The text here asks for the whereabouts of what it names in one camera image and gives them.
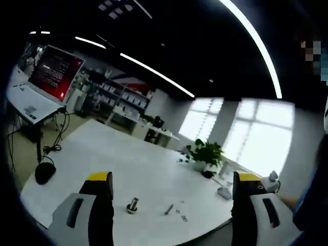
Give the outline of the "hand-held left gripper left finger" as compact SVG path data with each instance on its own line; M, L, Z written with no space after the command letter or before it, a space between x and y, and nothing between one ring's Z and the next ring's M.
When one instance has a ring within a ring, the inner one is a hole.
M92 173L54 210L47 233L55 245L113 245L113 216L112 172Z

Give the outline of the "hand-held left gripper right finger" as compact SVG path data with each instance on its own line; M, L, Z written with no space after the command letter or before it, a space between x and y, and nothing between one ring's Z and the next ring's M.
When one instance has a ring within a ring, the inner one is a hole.
M291 245L300 236L292 211L258 176L235 171L232 195L232 245Z

